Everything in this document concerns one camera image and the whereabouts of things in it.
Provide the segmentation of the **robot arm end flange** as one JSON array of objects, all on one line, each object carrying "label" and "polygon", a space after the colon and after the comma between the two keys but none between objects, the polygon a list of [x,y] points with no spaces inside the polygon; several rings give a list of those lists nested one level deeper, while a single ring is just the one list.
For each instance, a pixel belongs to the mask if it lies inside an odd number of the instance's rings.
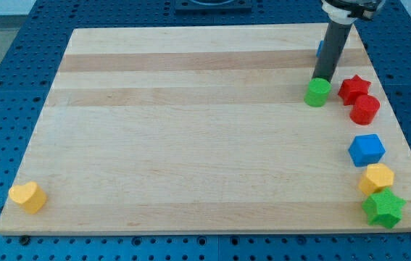
[{"label": "robot arm end flange", "polygon": [[372,20],[384,7],[386,0],[322,0],[322,10],[342,25],[356,20]]}]

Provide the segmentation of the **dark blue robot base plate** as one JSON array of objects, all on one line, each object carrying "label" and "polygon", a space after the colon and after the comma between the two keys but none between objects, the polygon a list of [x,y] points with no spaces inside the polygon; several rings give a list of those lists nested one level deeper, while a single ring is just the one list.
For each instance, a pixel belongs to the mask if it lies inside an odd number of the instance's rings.
[{"label": "dark blue robot base plate", "polygon": [[176,12],[250,11],[252,0],[174,0]]}]

